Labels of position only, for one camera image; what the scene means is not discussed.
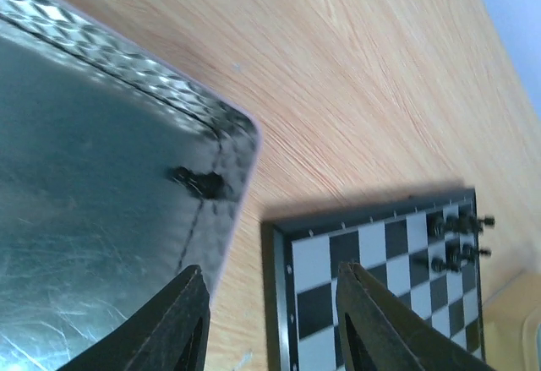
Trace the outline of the black chess bishop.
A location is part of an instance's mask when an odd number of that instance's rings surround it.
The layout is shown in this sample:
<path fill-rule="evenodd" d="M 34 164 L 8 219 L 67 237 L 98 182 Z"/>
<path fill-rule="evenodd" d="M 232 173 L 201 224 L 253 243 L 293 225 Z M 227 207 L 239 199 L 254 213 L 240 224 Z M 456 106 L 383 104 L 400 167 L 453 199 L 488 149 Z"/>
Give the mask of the black chess bishop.
<path fill-rule="evenodd" d="M 445 237 L 445 219 L 441 216 L 431 217 L 428 221 L 428 234 L 433 238 L 444 238 Z"/>

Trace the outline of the black chess rook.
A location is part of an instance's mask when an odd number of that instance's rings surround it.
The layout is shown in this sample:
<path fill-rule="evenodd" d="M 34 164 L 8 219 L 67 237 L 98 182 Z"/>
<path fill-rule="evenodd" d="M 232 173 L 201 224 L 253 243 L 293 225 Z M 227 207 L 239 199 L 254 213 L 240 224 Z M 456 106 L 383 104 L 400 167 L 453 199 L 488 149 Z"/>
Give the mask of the black chess rook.
<path fill-rule="evenodd" d="M 460 216 L 459 225 L 461 233 L 477 233 L 483 232 L 485 227 L 493 228 L 495 226 L 495 218 L 493 216 Z"/>

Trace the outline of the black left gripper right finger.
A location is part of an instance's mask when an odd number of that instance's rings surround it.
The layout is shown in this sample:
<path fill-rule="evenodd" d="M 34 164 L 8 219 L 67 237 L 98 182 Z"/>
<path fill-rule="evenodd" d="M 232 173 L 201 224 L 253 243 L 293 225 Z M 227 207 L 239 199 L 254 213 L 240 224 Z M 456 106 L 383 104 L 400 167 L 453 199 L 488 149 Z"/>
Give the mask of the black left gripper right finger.
<path fill-rule="evenodd" d="M 346 370 L 490 370 L 429 326 L 358 263 L 341 263 L 336 288 Z"/>

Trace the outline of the black chess pawn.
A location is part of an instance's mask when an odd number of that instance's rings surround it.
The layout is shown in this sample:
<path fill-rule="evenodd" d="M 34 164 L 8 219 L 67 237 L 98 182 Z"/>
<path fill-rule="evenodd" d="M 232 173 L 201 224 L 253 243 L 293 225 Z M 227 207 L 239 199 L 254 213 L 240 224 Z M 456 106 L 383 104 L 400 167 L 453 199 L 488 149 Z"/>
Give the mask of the black chess pawn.
<path fill-rule="evenodd" d="M 466 260 L 467 262 L 475 262 L 481 257 L 490 257 L 492 255 L 492 251 L 489 248 L 477 248 L 470 243 L 465 243 L 462 246 L 461 255 L 462 260 Z"/>
<path fill-rule="evenodd" d="M 452 245 L 446 250 L 446 268 L 453 273 L 462 270 L 462 252 L 460 245 Z"/>
<path fill-rule="evenodd" d="M 432 258 L 430 262 L 430 268 L 432 271 L 437 272 L 437 273 L 448 271 L 447 262 L 440 257 Z"/>

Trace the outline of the black chess knight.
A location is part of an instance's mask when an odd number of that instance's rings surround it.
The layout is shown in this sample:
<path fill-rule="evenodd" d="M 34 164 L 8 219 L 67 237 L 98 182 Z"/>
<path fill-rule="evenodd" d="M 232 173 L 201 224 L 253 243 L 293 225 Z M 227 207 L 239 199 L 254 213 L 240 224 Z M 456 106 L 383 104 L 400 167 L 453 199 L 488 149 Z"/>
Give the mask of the black chess knight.
<path fill-rule="evenodd" d="M 444 223 L 444 233 L 467 233 L 467 223 L 460 216 L 447 216 Z"/>

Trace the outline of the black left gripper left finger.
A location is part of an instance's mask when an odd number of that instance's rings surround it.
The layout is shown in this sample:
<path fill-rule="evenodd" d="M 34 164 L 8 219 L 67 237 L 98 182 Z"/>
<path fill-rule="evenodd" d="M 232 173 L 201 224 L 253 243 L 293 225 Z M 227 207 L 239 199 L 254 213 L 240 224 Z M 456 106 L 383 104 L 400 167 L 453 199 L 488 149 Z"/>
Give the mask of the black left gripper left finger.
<path fill-rule="evenodd" d="M 187 266 L 148 303 L 62 370 L 202 370 L 210 295 L 201 268 Z"/>

